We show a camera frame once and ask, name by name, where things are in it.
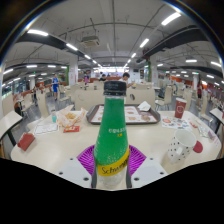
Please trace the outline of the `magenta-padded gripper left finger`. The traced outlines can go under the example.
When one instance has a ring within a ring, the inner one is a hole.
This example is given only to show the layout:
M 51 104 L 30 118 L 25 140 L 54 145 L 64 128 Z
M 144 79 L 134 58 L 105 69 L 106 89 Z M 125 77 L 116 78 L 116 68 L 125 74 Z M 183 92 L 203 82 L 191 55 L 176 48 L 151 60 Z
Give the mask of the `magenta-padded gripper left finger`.
M 97 175 L 93 151 L 94 146 L 89 146 L 77 157 L 70 157 L 56 175 L 81 187 L 95 188 Z

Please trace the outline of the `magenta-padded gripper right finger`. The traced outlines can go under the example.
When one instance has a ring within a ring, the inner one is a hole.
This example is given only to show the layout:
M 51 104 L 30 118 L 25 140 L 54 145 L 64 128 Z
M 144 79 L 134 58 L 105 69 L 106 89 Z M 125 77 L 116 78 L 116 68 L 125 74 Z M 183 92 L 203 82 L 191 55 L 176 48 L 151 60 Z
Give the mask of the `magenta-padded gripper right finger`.
M 129 159 L 126 173 L 126 186 L 140 188 L 167 176 L 167 172 L 152 157 L 146 157 L 136 147 L 129 146 Z

